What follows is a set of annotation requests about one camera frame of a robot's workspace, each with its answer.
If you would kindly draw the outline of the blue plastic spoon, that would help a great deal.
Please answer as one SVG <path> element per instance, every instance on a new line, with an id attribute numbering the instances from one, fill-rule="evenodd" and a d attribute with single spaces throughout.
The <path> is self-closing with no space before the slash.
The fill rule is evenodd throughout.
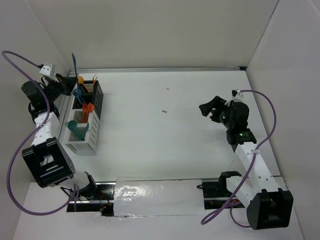
<path id="1" fill-rule="evenodd" d="M 81 103 L 81 104 L 85 104 L 86 102 L 84 101 L 84 99 L 82 98 L 82 91 L 78 88 L 74 89 L 72 91 L 72 94 L 74 95 L 74 97 L 76 99 L 78 99 L 78 101 Z"/>

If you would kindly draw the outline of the yellow plastic spoon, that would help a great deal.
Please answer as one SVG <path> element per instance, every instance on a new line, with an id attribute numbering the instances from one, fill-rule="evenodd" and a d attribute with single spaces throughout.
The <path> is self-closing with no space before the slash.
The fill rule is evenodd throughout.
<path id="1" fill-rule="evenodd" d="M 80 85 L 82 85 L 82 86 L 84 87 L 84 89 L 85 89 L 88 93 L 90 93 L 90 90 L 88 89 L 88 87 L 87 87 L 86 84 L 84 83 L 84 78 L 79 75 L 79 76 L 77 77 L 77 80 L 78 80 L 78 83 L 79 83 Z"/>

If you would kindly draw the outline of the blue plastic knife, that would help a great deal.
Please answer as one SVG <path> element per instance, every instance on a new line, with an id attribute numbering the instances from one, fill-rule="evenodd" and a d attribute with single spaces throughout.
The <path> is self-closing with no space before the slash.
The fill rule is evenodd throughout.
<path id="1" fill-rule="evenodd" d="M 73 62 L 73 67 L 74 67 L 74 73 L 75 73 L 75 78 L 76 78 L 76 88 L 79 88 L 79 80 L 78 80 L 78 71 L 77 71 L 77 60 L 73 52 L 71 52 L 72 56 L 72 62 Z"/>

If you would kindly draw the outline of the orange plastic fork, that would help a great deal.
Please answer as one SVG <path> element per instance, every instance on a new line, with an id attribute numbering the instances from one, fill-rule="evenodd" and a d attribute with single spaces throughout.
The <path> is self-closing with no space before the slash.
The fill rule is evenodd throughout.
<path id="1" fill-rule="evenodd" d="M 81 117 L 81 123 L 86 123 L 88 117 L 88 105 L 86 103 L 82 104 L 82 117 Z"/>

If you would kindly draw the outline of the orange plastic spoon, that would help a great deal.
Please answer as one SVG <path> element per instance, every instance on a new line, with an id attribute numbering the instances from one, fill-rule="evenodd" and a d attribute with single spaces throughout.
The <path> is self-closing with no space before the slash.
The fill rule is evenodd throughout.
<path id="1" fill-rule="evenodd" d="M 85 119 L 85 122 L 87 123 L 88 120 L 89 120 L 89 114 L 92 113 L 94 111 L 94 108 L 95 106 L 90 102 L 88 105 L 87 105 L 87 109 L 86 109 L 86 119 Z"/>

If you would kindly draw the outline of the teal plastic spoon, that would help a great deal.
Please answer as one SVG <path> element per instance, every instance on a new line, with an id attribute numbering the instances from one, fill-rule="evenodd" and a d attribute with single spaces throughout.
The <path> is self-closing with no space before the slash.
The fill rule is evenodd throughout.
<path id="1" fill-rule="evenodd" d="M 76 137 L 80 140 L 83 141 L 84 140 L 84 136 L 82 135 L 82 133 L 78 130 L 77 128 L 78 123 L 75 120 L 71 120 L 67 123 L 67 127 L 68 129 L 73 132 Z"/>

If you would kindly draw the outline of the teal plastic knife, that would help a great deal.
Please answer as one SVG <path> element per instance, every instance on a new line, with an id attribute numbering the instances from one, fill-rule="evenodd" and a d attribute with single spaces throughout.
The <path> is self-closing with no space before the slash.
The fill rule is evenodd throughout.
<path id="1" fill-rule="evenodd" d="M 90 124 L 87 122 L 87 124 L 86 124 L 86 126 L 85 126 L 85 129 L 84 129 L 84 131 L 83 131 L 83 135 L 84 135 L 84 136 L 86 135 L 89 127 L 90 127 Z"/>

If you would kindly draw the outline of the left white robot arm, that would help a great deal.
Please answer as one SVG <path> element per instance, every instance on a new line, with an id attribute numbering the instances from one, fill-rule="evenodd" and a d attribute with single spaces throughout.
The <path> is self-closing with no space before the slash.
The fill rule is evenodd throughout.
<path id="1" fill-rule="evenodd" d="M 76 86 L 75 77 L 42 76 L 41 82 L 25 82 L 21 90 L 29 99 L 28 111 L 38 131 L 31 146 L 22 150 L 22 158 L 41 188 L 79 188 L 81 200 L 93 200 L 99 187 L 88 172 L 76 170 L 72 159 L 57 138 L 60 113 L 54 104 L 61 96 L 69 96 Z"/>

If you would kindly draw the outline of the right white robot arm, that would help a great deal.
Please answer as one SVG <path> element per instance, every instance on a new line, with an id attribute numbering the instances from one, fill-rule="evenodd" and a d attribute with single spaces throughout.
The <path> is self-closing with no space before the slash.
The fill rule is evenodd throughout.
<path id="1" fill-rule="evenodd" d="M 260 145 L 248 128 L 249 107 L 241 101 L 215 96 L 199 109 L 204 117 L 209 116 L 226 127 L 227 142 L 246 170 L 244 175 L 236 171 L 221 173 L 218 190 L 230 197 L 222 207 L 205 216 L 201 225 L 209 223 L 225 208 L 232 209 L 236 197 L 245 207 L 248 226 L 253 230 L 288 227 L 294 198 L 274 179 L 260 153 Z"/>

